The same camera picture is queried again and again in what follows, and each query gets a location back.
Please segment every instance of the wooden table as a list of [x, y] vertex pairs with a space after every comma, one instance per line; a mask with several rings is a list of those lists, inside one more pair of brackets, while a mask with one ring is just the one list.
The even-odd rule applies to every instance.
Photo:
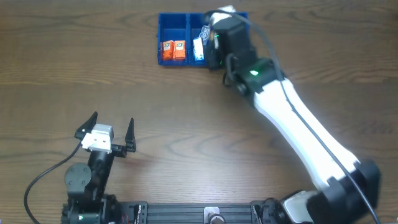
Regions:
[[[250, 202], [313, 185], [270, 122], [221, 86], [222, 72], [157, 64], [159, 12], [247, 11], [273, 41], [284, 71], [314, 115], [382, 172], [377, 210], [398, 216], [398, 4], [395, 0], [3, 0], [0, 2], [0, 219], [31, 223], [31, 180], [69, 155], [94, 111], [124, 144], [107, 192], [148, 202]], [[253, 36], [261, 55], [267, 55]], [[58, 223], [65, 169], [29, 195], [42, 223]], [[369, 223], [367, 216], [360, 223]]]

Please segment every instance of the brown tabletop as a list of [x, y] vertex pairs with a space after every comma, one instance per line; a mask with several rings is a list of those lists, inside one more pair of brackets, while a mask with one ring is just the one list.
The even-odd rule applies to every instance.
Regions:
[[[377, 214], [398, 216], [398, 2], [3, 0], [0, 2], [0, 220], [31, 223], [31, 180], [69, 155], [92, 112], [137, 152], [115, 159], [106, 188], [123, 200], [250, 202], [314, 186], [270, 122], [221, 86], [222, 72], [157, 64], [159, 12], [247, 11], [273, 41], [313, 114], [382, 172]], [[252, 36], [259, 54], [266, 50]], [[29, 195], [42, 223], [59, 223], [65, 170]], [[367, 216], [359, 223], [369, 223]]]

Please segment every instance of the blue bin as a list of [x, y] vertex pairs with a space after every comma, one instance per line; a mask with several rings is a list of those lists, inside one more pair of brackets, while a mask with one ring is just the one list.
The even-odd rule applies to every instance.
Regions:
[[[246, 12], [239, 15], [247, 18]], [[199, 37], [203, 23], [203, 13], [159, 13], [157, 31], [157, 61], [159, 65], [205, 67], [204, 60], [195, 61], [192, 41]], [[168, 40], [185, 40], [187, 54], [185, 60], [162, 60], [162, 42]]]

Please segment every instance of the cable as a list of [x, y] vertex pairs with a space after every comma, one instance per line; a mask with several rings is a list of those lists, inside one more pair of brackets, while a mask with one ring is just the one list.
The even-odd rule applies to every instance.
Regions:
[[306, 120], [301, 116], [301, 114], [296, 110], [295, 106], [292, 104], [292, 102], [290, 101], [289, 97], [286, 94], [285, 91], [285, 87], [283, 84], [283, 80], [284, 80], [284, 76], [282, 75], [280, 66], [279, 66], [279, 61], [278, 61], [278, 57], [276, 55], [276, 52], [274, 50], [274, 46], [271, 44], [270, 40], [268, 39], [268, 36], [266, 35], [266, 33], [260, 29], [260, 27], [251, 22], [249, 19], [246, 19], [243, 16], [240, 16], [236, 13], [233, 12], [226, 12], [220, 9], [217, 10], [211, 10], [205, 13], [205, 16], [208, 16], [208, 18], [210, 18], [210, 16], [215, 13], [225, 13], [225, 14], [229, 14], [230, 16], [233, 16], [241, 21], [243, 21], [244, 23], [246, 23], [247, 25], [249, 25], [250, 27], [252, 27], [263, 39], [266, 47], [268, 48], [268, 51], [271, 55], [271, 59], [274, 63], [275, 66], [275, 70], [276, 70], [276, 75], [278, 80], [280, 81], [280, 85], [282, 87], [282, 91], [284, 92], [284, 95], [286, 97], [286, 101], [289, 103], [290, 107], [292, 108], [292, 111], [298, 116], [298, 118], [301, 120], [301, 122], [305, 125], [305, 127], [307, 127], [307, 129], [311, 132], [311, 134], [314, 135], [314, 137], [318, 140], [318, 142], [322, 145], [322, 147], [326, 150], [327, 153], [329, 153], [330, 157], [337, 163], [337, 165], [340, 167], [340, 169], [344, 172], [344, 174], [349, 178], [349, 180], [353, 183], [356, 191], [360, 194], [363, 202], [365, 203], [365, 205], [367, 206], [370, 214], [373, 217], [373, 220], [376, 222], [376, 224], [380, 224], [380, 220], [376, 215], [376, 212], [373, 210], [372, 205], [370, 204], [369, 200], [366, 198], [365, 194], [363, 193], [363, 191], [361, 190], [361, 188], [359, 187], [359, 185], [356, 183], [356, 181], [352, 178], [350, 172], [348, 172], [348, 170], [344, 167], [344, 165], [340, 162], [340, 160], [333, 154], [333, 152], [329, 149], [329, 147], [322, 141], [322, 139], [318, 136], [318, 134], [311, 128], [311, 126], [306, 122]]
[[25, 191], [25, 195], [24, 195], [24, 205], [25, 205], [25, 210], [26, 213], [28, 214], [28, 216], [30, 217], [30, 219], [35, 223], [35, 224], [40, 224], [39, 221], [37, 221], [37, 219], [33, 216], [32, 212], [29, 209], [29, 206], [27, 204], [27, 196], [30, 192], [30, 189], [33, 187], [34, 184], [36, 184], [36, 182], [42, 178], [45, 174], [48, 174], [49, 172], [53, 171], [55, 168], [59, 167], [60, 165], [66, 163], [66, 161], [68, 161], [70, 158], [72, 158], [76, 152], [79, 150], [81, 146], [81, 142], [79, 142], [79, 144], [76, 146], [76, 149], [73, 150], [73, 152], [66, 157], [63, 161], [55, 164], [54, 166], [50, 167], [49, 169], [47, 169], [46, 171], [44, 171], [43, 173], [41, 173], [40, 175], [38, 175], [30, 184], [29, 186], [27, 186], [26, 191]]

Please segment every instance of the orange package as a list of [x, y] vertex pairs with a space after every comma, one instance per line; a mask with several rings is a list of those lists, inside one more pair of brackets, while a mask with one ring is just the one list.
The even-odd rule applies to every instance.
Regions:
[[176, 40], [174, 42], [174, 60], [185, 59], [185, 40]]
[[163, 60], [172, 60], [174, 51], [174, 42], [172, 40], [163, 42]]

